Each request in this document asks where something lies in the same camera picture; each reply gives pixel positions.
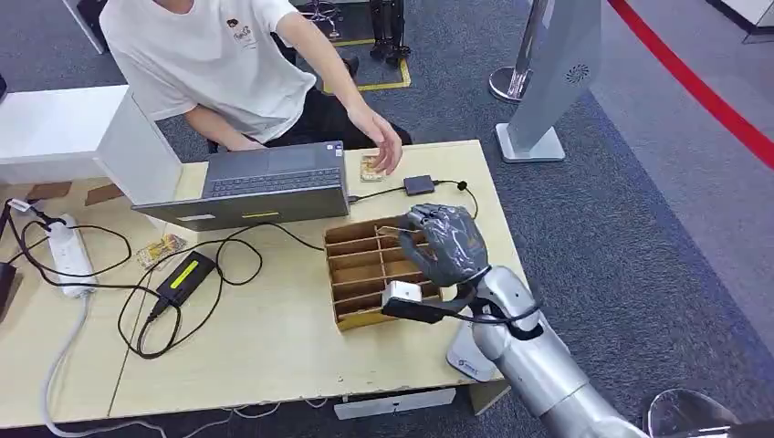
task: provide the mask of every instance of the printed logo on t-shirt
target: printed logo on t-shirt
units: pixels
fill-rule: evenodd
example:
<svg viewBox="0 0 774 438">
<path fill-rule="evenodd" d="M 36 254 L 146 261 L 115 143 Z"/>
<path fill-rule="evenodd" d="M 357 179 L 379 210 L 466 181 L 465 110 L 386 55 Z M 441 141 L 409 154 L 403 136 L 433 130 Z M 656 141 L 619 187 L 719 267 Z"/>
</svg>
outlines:
<svg viewBox="0 0 774 438">
<path fill-rule="evenodd" d="M 256 48 L 256 39 L 253 37 L 253 31 L 250 30 L 250 26 L 239 26 L 239 21 L 235 18 L 230 18 L 225 23 L 231 27 L 234 41 L 241 45 L 242 48 Z"/>
</svg>

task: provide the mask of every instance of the black pants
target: black pants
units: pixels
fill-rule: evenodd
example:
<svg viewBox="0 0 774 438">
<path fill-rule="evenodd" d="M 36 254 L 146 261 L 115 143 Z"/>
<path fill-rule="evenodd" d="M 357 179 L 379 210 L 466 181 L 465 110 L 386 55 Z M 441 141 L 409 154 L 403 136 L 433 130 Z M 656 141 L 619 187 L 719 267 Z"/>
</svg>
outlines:
<svg viewBox="0 0 774 438">
<path fill-rule="evenodd" d="M 392 125 L 403 144 L 412 139 L 404 129 Z M 350 121 L 347 110 L 335 96 L 326 96 L 318 89 L 311 89 L 304 102 L 304 112 L 290 130 L 268 141 L 268 148 L 290 144 L 317 143 L 341 140 L 344 149 L 368 149 L 376 145 Z"/>
</svg>

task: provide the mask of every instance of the laptop keyboard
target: laptop keyboard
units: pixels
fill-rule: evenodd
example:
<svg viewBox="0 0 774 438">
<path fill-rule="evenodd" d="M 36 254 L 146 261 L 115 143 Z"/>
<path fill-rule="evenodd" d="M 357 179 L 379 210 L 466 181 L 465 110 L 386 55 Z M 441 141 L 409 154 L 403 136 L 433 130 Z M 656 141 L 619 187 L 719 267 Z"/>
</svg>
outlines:
<svg viewBox="0 0 774 438">
<path fill-rule="evenodd" d="M 269 193 L 284 190 L 298 190 L 325 187 L 340 183 L 339 169 L 304 171 L 279 175 L 254 176 L 217 180 L 213 186 L 213 197 L 234 196 L 245 193 Z"/>
</svg>

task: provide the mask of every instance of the table leg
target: table leg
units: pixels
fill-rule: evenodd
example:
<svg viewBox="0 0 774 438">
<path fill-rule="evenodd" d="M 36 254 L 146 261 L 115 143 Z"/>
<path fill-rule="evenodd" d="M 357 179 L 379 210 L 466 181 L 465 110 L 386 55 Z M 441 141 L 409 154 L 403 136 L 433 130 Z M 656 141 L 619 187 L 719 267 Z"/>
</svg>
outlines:
<svg viewBox="0 0 774 438">
<path fill-rule="evenodd" d="M 478 416 L 506 395 L 510 391 L 510 385 L 507 381 L 487 381 L 468 385 L 467 390 L 470 393 L 473 413 Z"/>
</svg>

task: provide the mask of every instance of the gray robotic glove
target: gray robotic glove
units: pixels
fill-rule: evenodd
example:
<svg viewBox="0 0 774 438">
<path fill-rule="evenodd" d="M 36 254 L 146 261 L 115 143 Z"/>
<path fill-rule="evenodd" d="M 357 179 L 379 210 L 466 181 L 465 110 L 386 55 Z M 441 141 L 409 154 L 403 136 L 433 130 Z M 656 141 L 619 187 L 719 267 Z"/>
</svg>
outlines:
<svg viewBox="0 0 774 438">
<path fill-rule="evenodd" d="M 401 247 L 436 285 L 465 283 L 489 269 L 486 243 L 465 207 L 420 203 L 404 221 L 404 227 L 424 232 L 430 252 L 417 247 L 407 232 L 400 233 Z"/>
</svg>

